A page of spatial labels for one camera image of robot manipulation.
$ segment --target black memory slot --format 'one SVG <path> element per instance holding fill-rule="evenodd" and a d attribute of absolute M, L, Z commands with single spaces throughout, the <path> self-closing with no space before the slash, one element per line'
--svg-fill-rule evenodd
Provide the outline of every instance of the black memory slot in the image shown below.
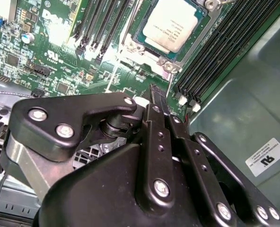
<path fill-rule="evenodd" d="M 128 5 L 129 5 L 130 1 L 131 1 L 131 0 L 123 0 L 123 1 L 122 1 L 122 5 L 121 5 L 121 8 L 120 8 L 120 10 L 119 10 L 119 13 L 118 13 L 118 15 L 117 15 L 117 17 L 116 17 L 115 23 L 114 23 L 114 25 L 113 25 L 113 27 L 112 27 L 110 33 L 108 34 L 107 39 L 104 41 L 104 44 L 103 44 L 102 48 L 101 48 L 101 51 L 100 51 L 100 54 L 101 54 L 101 55 L 104 55 L 104 54 L 105 54 L 107 48 L 108 48 L 109 45 L 111 44 L 111 42 L 112 42 L 112 40 L 113 40 L 113 38 L 114 38 L 114 35 L 115 35 L 116 32 L 117 32 L 118 26 L 119 26 L 119 24 L 122 22 L 122 18 L 123 18 L 124 14 L 125 14 L 125 12 L 126 12 L 126 10 L 127 10 L 127 8 L 128 8 Z"/>
<path fill-rule="evenodd" d="M 247 43 L 250 41 L 250 39 L 254 36 L 254 34 L 257 32 L 257 30 L 261 27 L 261 24 L 263 24 L 268 16 L 276 9 L 276 7 L 279 5 L 280 1 L 272 1 L 271 4 L 268 4 L 267 9 L 265 9 L 265 12 L 263 15 L 261 15 L 260 19 L 255 21 L 254 26 L 248 30 L 248 34 L 241 39 L 241 43 L 239 45 L 239 48 L 235 49 L 228 58 L 223 62 L 223 64 L 220 65 L 220 68 L 215 69 L 212 74 L 214 75 L 209 81 L 207 81 L 206 84 L 203 84 L 200 89 L 195 91 L 196 96 L 202 96 L 207 89 L 216 81 L 216 79 L 221 75 L 221 73 L 225 70 L 227 65 L 231 63 L 231 61 L 237 57 L 243 48 L 247 45 Z"/>
<path fill-rule="evenodd" d="M 75 38 L 76 39 L 79 39 L 85 33 L 86 26 L 89 23 L 91 23 L 91 21 L 94 17 L 94 14 L 90 14 L 90 11 L 91 11 L 93 5 L 96 4 L 97 1 L 99 1 L 99 0 L 88 0 L 87 8 L 85 10 L 82 22 L 81 22 L 80 25 L 77 26 L 77 29 L 76 29 L 76 33 L 75 33 Z"/>
<path fill-rule="evenodd" d="M 261 3 L 261 1 L 257 2 L 256 5 L 251 7 L 251 11 L 249 13 L 240 15 L 240 21 L 242 21 L 242 23 L 238 23 L 236 25 L 233 24 L 231 28 L 226 32 L 225 41 L 222 42 L 219 48 L 214 49 L 213 53 L 210 54 L 212 56 L 211 58 L 207 58 L 203 62 L 205 68 L 197 71 L 200 76 L 196 77 L 195 81 L 189 83 L 187 90 L 191 90 L 195 93 L 198 87 L 200 87 L 206 80 L 208 80 L 209 77 L 212 77 L 211 70 L 215 65 L 222 64 L 221 62 L 224 60 L 223 58 L 227 56 L 227 51 L 229 51 L 227 50 L 227 47 L 231 50 L 235 48 L 235 45 L 240 39 L 240 35 L 243 35 L 244 32 L 248 29 L 248 26 L 250 26 L 256 20 L 254 12 L 261 10 L 263 7 L 264 5 L 263 3 Z"/>
<path fill-rule="evenodd" d="M 238 26 L 238 21 L 241 21 L 244 17 L 246 17 L 247 11 L 250 9 L 252 9 L 252 4 L 246 2 L 239 11 L 233 14 L 233 16 L 229 19 L 229 22 L 219 30 L 219 35 L 215 40 L 213 40 L 213 45 L 209 47 L 208 51 L 200 57 L 198 63 L 194 65 L 193 70 L 188 74 L 190 80 L 183 84 L 184 89 L 189 91 L 192 89 L 192 86 L 199 83 L 201 77 L 204 76 L 204 74 L 200 72 L 209 67 L 208 64 L 210 63 L 210 57 L 217 55 L 223 44 L 229 42 L 231 38 L 231 34 L 229 33 L 229 31 L 231 31 L 230 28 L 232 27 L 233 31 L 236 31 L 234 28 L 235 26 Z"/>
<path fill-rule="evenodd" d="M 111 0 L 111 5 L 108 8 L 108 11 L 107 11 L 107 14 L 106 14 L 107 16 L 104 18 L 104 20 L 101 24 L 101 27 L 99 29 L 99 32 L 96 35 L 96 38 L 95 38 L 95 40 L 92 44 L 92 47 L 97 47 L 100 44 L 100 42 L 102 41 L 103 35 L 105 33 L 105 29 L 106 29 L 107 25 L 109 24 L 109 22 L 110 22 L 110 20 L 113 16 L 113 13 L 114 13 L 114 11 L 117 7 L 118 1 L 119 0 Z"/>
<path fill-rule="evenodd" d="M 94 29 L 95 29 L 96 24 L 99 20 L 101 12 L 102 12 L 103 8 L 105 7 L 105 4 L 108 3 L 109 1 L 112 1 L 112 0 L 100 0 L 99 1 L 98 5 L 97 5 L 97 8 L 94 12 L 94 18 L 92 19 L 91 23 L 88 24 L 86 35 L 83 38 L 85 43 L 88 43 L 90 41 L 90 39 L 92 38 L 92 35 L 94 33 Z"/>
<path fill-rule="evenodd" d="M 238 1 L 185 70 L 178 90 L 200 98 L 246 47 L 280 0 Z"/>
<path fill-rule="evenodd" d="M 247 0 L 245 2 L 239 1 L 236 5 L 230 10 L 230 12 L 225 16 L 224 20 L 220 23 L 220 25 L 216 28 L 216 30 L 212 33 L 211 37 L 207 40 L 206 44 L 201 48 L 197 56 L 191 62 L 190 66 L 185 70 L 184 74 L 180 77 L 177 82 L 177 86 L 182 88 L 185 86 L 185 83 L 189 81 L 189 74 L 192 71 L 195 71 L 195 67 L 200 65 L 200 60 L 202 57 L 206 56 L 209 52 L 209 49 L 216 43 L 221 34 L 225 31 L 228 25 L 231 23 L 236 14 L 241 12 L 241 9 L 248 4 L 251 0 Z"/>

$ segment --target black metal arm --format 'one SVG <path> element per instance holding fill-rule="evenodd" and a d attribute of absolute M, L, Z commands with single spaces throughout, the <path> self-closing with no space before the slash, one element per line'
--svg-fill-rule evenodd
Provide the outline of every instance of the black metal arm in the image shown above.
<path fill-rule="evenodd" d="M 206 135 L 188 135 L 163 91 L 150 86 L 149 99 L 146 109 L 124 93 L 14 106 L 0 161 L 43 201 L 34 226 L 280 226 Z M 117 137 L 128 143 L 73 170 L 77 150 Z"/>

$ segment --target green circuit board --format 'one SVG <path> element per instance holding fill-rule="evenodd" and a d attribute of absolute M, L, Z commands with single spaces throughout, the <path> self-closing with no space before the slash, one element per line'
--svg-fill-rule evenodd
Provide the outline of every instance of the green circuit board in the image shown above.
<path fill-rule="evenodd" d="M 131 35 L 137 32 L 153 1 L 155 0 L 141 1 L 129 29 Z M 18 0 L 15 21 L 0 27 L 0 76 L 29 90 L 42 89 L 45 96 L 70 96 L 106 91 L 142 96 L 152 83 L 166 90 L 168 80 L 154 73 L 148 65 L 136 63 L 127 65 L 124 62 L 118 64 L 120 35 L 127 24 L 133 4 L 135 4 L 133 0 L 129 1 L 107 54 L 102 62 L 97 64 L 95 58 L 76 54 L 77 45 L 73 39 L 76 27 L 86 13 L 88 0 Z M 208 25 L 210 21 L 208 11 L 200 5 L 196 6 L 201 19 L 177 56 L 177 62 L 184 59 L 184 63 L 180 64 L 181 68 L 191 62 L 204 45 L 209 33 L 221 22 L 232 6 L 233 3 L 223 6 L 212 25 Z M 105 12 L 102 12 L 94 31 L 100 28 L 104 15 Z M 25 44 L 21 38 L 28 29 L 35 39 L 32 43 Z M 193 53 L 188 56 L 189 49 L 205 29 L 208 29 L 209 33 L 199 40 Z M 26 68 L 30 61 L 47 67 L 51 74 L 45 78 L 31 73 Z M 186 106 L 179 105 L 173 94 L 171 91 L 168 98 L 170 110 L 183 118 Z"/>

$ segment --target electrolytic capacitor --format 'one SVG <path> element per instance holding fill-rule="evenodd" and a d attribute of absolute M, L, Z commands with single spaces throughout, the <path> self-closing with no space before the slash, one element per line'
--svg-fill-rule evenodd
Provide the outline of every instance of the electrolytic capacitor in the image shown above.
<path fill-rule="evenodd" d="M 30 44 L 35 40 L 35 37 L 32 33 L 25 33 L 22 35 L 21 40 L 25 44 Z"/>

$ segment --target sticker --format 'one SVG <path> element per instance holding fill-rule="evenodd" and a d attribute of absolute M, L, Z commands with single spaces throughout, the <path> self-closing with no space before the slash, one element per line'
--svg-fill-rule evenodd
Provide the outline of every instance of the sticker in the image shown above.
<path fill-rule="evenodd" d="M 245 161 L 247 166 L 258 176 L 280 159 L 280 143 L 272 138 L 268 143 Z"/>

